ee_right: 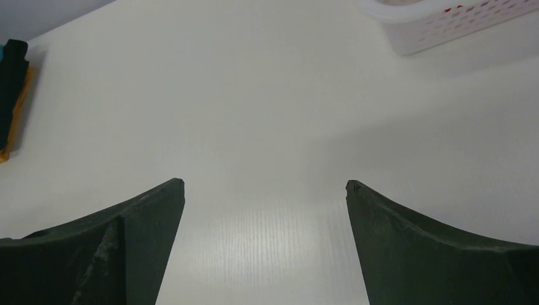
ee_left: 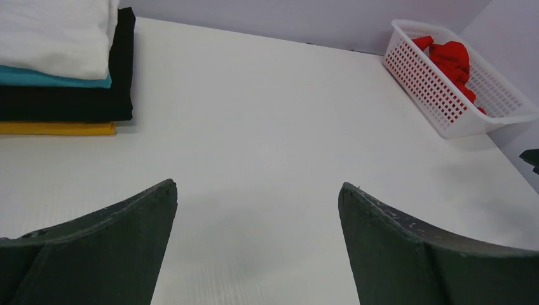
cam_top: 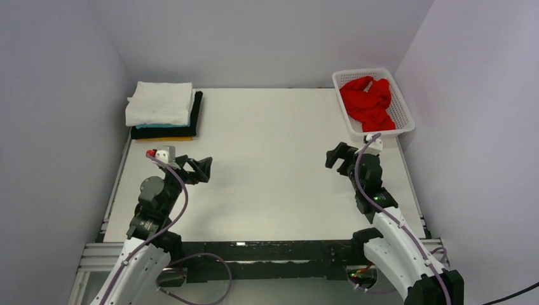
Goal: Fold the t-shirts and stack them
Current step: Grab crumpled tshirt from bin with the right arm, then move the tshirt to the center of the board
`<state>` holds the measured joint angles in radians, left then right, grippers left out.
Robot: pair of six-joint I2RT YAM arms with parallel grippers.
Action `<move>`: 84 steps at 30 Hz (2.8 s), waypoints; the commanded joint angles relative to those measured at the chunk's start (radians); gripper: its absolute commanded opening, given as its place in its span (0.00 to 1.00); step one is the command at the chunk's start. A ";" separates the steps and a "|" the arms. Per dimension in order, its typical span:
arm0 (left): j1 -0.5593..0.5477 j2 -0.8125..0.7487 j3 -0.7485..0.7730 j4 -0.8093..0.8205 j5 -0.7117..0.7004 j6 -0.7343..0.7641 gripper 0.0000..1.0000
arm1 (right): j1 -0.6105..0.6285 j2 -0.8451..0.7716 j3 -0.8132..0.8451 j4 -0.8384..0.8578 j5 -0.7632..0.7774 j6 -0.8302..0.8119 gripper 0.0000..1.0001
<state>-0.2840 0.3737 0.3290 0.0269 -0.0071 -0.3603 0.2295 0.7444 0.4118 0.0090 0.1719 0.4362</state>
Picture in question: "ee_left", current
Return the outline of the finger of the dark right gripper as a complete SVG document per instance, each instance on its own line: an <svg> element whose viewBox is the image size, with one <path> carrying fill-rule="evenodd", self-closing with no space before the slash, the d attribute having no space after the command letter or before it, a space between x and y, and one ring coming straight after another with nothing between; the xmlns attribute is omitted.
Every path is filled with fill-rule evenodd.
<svg viewBox="0 0 539 305"><path fill-rule="evenodd" d="M527 164L533 166L533 172L539 174L539 149L527 149L519 157Z"/></svg>

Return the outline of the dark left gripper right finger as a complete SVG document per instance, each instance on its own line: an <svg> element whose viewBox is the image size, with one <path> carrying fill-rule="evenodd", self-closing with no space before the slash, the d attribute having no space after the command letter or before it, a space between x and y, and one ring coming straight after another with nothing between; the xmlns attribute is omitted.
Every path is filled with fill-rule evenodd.
<svg viewBox="0 0 539 305"><path fill-rule="evenodd" d="M350 183L338 211L361 304L537 304L538 252L461 236Z"/></svg>

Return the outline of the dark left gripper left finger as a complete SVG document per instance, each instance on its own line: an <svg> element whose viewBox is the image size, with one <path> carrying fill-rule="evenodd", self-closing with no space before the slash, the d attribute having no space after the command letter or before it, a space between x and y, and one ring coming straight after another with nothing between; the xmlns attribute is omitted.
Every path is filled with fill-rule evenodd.
<svg viewBox="0 0 539 305"><path fill-rule="evenodd" d="M76 219L1 239L2 304L150 304L177 211L164 180Z"/></svg>

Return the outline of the red t-shirt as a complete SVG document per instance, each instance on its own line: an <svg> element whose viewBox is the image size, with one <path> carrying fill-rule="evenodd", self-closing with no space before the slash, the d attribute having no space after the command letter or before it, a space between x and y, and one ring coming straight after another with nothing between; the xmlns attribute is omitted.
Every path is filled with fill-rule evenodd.
<svg viewBox="0 0 539 305"><path fill-rule="evenodd" d="M385 63L424 115L443 128L466 114L473 115L476 94L467 86L471 83L471 63L465 45L457 41L437 44L432 36L412 41L430 62L404 42L389 49Z"/></svg>

